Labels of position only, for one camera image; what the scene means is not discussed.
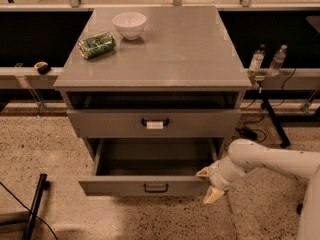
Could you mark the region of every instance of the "closed drawer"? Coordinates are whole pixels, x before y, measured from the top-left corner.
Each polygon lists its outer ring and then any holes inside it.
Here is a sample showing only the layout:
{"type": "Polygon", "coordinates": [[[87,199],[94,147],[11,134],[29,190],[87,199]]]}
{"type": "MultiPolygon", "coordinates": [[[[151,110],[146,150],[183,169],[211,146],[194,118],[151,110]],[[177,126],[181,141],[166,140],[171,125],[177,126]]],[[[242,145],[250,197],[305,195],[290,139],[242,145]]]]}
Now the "closed drawer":
{"type": "Polygon", "coordinates": [[[225,137],[240,110],[69,110],[68,116],[80,138],[225,137]]]}
{"type": "Polygon", "coordinates": [[[213,139],[100,140],[88,196],[197,196],[209,182],[194,175],[216,158],[213,139]]]}

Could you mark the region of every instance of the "bowl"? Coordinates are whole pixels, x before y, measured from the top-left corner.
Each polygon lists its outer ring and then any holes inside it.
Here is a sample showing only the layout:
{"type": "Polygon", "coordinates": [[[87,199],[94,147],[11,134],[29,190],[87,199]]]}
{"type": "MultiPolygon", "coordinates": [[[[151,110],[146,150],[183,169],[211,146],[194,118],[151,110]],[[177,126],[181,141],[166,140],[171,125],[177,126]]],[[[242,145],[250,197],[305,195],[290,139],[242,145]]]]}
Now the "bowl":
{"type": "Polygon", "coordinates": [[[128,40],[137,39],[144,31],[146,16],[138,12],[126,12],[113,18],[113,24],[119,34],[128,40]]]}

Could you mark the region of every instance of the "plastic bottle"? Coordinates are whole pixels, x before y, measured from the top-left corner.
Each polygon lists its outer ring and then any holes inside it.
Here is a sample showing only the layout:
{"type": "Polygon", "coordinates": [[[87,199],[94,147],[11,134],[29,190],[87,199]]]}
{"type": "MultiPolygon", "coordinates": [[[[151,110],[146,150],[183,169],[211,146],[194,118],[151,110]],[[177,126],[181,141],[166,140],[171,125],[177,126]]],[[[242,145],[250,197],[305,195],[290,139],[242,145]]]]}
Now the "plastic bottle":
{"type": "Polygon", "coordinates": [[[281,45],[280,49],[276,51],[273,60],[270,64],[270,74],[272,76],[276,76],[279,74],[280,68],[282,67],[282,64],[287,57],[287,48],[286,45],[281,45]]]}
{"type": "Polygon", "coordinates": [[[248,69],[249,75],[255,75],[259,71],[259,68],[261,67],[262,61],[266,54],[265,48],[266,46],[264,44],[260,44],[259,48],[254,51],[252,60],[248,69]]]}

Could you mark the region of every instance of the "gray tabletop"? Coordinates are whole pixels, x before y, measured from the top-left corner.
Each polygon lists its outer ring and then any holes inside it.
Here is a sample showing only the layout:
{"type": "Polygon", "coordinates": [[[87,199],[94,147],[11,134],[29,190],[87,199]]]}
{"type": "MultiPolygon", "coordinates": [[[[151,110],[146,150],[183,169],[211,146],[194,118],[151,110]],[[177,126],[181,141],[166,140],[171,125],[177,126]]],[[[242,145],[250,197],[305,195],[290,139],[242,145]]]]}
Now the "gray tabletop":
{"type": "Polygon", "coordinates": [[[56,89],[248,88],[250,81],[214,6],[96,8],[80,38],[114,34],[113,51],[86,60],[75,45],[56,89]],[[147,17],[139,39],[117,33],[112,19],[123,12],[147,17]]]}

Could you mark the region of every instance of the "speckled floor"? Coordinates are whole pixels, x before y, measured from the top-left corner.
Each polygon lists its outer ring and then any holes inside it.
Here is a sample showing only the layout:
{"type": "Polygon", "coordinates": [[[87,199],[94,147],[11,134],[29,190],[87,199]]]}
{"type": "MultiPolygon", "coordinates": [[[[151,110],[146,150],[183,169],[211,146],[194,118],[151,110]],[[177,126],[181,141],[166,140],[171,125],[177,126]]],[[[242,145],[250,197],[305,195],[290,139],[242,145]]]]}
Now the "speckled floor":
{"type": "MultiPolygon", "coordinates": [[[[295,239],[306,183],[260,170],[209,206],[202,197],[87,197],[77,179],[91,174],[93,162],[67,117],[4,115],[0,125],[1,182],[30,206],[40,173],[48,174],[39,216],[59,239],[295,239]]],[[[268,118],[255,128],[267,133],[265,145],[279,147],[268,118]]],[[[285,131],[290,149],[320,151],[319,127],[285,131]]],[[[24,210],[2,188],[0,196],[0,213],[24,210]]],[[[22,232],[23,225],[2,226],[0,239],[21,239],[22,232]]],[[[33,236],[54,239],[39,222],[33,236]]]]}

